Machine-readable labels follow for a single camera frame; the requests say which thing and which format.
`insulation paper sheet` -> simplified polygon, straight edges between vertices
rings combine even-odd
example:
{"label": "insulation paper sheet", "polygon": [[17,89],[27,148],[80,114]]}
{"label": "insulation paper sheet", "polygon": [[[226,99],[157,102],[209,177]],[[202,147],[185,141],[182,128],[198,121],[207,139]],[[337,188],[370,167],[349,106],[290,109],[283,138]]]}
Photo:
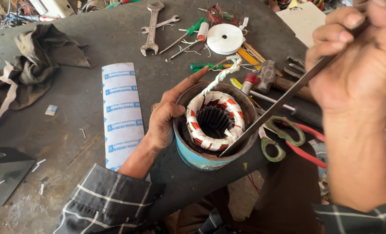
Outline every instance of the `insulation paper sheet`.
{"label": "insulation paper sheet", "polygon": [[132,62],[102,67],[106,168],[117,171],[144,137]]}

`black handle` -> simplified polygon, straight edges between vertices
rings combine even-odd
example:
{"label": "black handle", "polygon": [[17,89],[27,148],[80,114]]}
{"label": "black handle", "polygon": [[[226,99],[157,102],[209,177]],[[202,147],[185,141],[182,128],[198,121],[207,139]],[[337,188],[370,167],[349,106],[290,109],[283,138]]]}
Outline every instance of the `black handle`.
{"label": "black handle", "polygon": [[292,116],[295,116],[299,118],[300,120],[303,120],[304,122],[311,124],[313,126],[323,128],[322,124],[322,116],[321,114],[315,113],[311,110],[303,109],[301,107],[294,107],[295,110],[291,112]]}

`scissors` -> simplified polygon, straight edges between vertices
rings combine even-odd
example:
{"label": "scissors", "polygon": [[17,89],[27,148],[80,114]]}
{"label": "scissors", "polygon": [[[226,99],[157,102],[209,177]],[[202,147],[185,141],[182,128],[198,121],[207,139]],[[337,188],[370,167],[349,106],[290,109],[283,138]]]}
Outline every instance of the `scissors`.
{"label": "scissors", "polygon": [[[289,127],[293,128],[298,133],[300,139],[298,141],[295,141],[288,133],[286,133],[283,130],[280,130],[274,124],[274,122],[278,122],[278,121],[282,122],[283,125],[285,125],[285,126],[289,126]],[[305,143],[304,132],[310,133],[311,135],[315,136],[320,141],[324,142],[325,141],[325,137],[320,132],[318,132],[318,131],[316,131],[316,130],[308,127],[308,126],[291,122],[290,120],[286,119],[285,117],[272,116],[271,118],[269,118],[268,121],[266,121],[259,128],[259,136],[261,137],[262,153],[271,162],[279,162],[279,161],[281,161],[282,159],[285,158],[286,154],[285,154],[285,151],[279,146],[279,144],[276,141],[273,141],[271,138],[269,138],[266,135],[264,128],[266,128],[266,129],[272,131],[273,133],[277,134],[279,138],[285,139],[286,140],[285,142],[286,142],[287,146],[289,146],[299,156],[301,156],[301,157],[303,157],[303,158],[313,162],[314,164],[316,164],[317,166],[319,166],[321,168],[327,168],[327,165],[326,165],[325,162],[319,160],[316,157],[311,156],[310,154],[308,154],[307,152],[304,152],[302,149],[299,148],[299,146],[301,146],[302,144]],[[268,153],[266,151],[266,147],[268,145],[274,145],[277,148],[277,150],[278,150],[277,156],[271,157],[271,156],[268,155]]]}

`wooden stick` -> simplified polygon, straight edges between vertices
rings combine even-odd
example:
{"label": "wooden stick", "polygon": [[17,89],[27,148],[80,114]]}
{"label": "wooden stick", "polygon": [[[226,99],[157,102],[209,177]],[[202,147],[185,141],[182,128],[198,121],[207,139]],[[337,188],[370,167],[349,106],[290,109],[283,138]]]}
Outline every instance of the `wooden stick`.
{"label": "wooden stick", "polygon": [[[263,56],[261,56],[258,51],[256,51],[255,49],[252,48],[251,45],[249,45],[247,42],[244,42],[242,44],[243,46],[245,46],[247,48],[247,50],[249,50],[259,61],[261,62],[264,62],[266,61],[266,59],[263,58]],[[280,72],[280,71],[276,71],[276,75],[279,76],[279,77],[283,77],[284,75]]]}

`dark gray workbench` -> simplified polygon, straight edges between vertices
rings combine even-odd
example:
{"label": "dark gray workbench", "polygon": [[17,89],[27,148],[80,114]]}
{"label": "dark gray workbench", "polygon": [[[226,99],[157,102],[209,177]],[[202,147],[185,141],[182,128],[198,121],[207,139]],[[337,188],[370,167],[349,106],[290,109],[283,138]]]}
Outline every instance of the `dark gray workbench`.
{"label": "dark gray workbench", "polygon": [[[304,58],[306,47],[282,20],[258,0],[165,0],[165,9],[159,13],[159,22],[179,15],[176,26],[158,29],[156,43],[160,49],[179,38],[187,28],[205,13],[205,8],[218,3],[226,12],[249,16],[246,40],[266,59],[277,61],[284,67],[286,57]],[[150,12],[147,1],[126,4],[117,8],[100,10],[83,15],[57,19],[53,23],[61,31],[74,37],[81,44],[91,47],[87,55],[97,64],[93,69],[61,66],[55,74],[52,88],[32,106],[20,111],[7,111],[0,120],[0,146],[9,146],[34,157],[46,159],[35,171],[30,172],[13,193],[6,205],[0,207],[0,233],[51,233],[67,197],[93,163],[105,163],[103,136],[103,106],[101,67],[118,62],[133,62],[138,82],[141,109],[148,130],[151,106],[159,102],[164,91],[175,86],[191,74],[191,62],[219,62],[225,56],[202,50],[202,55],[183,53],[165,62],[179,49],[174,47],[160,56],[142,56],[140,47],[146,36],[140,28],[148,26]],[[32,30],[29,24],[0,30],[0,69],[4,60],[14,61],[20,55],[14,43],[19,32]],[[193,41],[194,36],[186,37]],[[229,76],[243,80],[249,72],[241,69]],[[209,72],[204,79],[212,80],[216,72]],[[278,98],[280,92],[270,96]],[[291,104],[315,107],[295,98]],[[49,104],[59,106],[55,116],[45,115]],[[264,108],[271,104],[260,102]],[[288,116],[281,110],[278,115]],[[80,128],[85,129],[84,138]],[[245,171],[243,163],[248,163]],[[164,196],[152,207],[150,218],[170,214],[200,197],[250,173],[266,160],[256,143],[252,150],[226,167],[214,172],[199,172],[188,167],[179,157],[175,144],[164,150],[151,169],[152,181],[167,184]],[[40,180],[47,181],[40,196]]]}

